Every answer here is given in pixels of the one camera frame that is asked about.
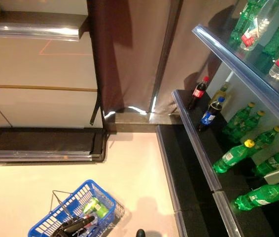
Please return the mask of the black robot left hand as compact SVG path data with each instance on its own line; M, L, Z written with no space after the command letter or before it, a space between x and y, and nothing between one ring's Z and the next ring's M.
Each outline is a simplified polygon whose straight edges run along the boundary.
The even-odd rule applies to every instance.
M79 237L87 232L87 225L95 220L95 216L74 217L71 220L63 223L57 230L54 231L52 237Z

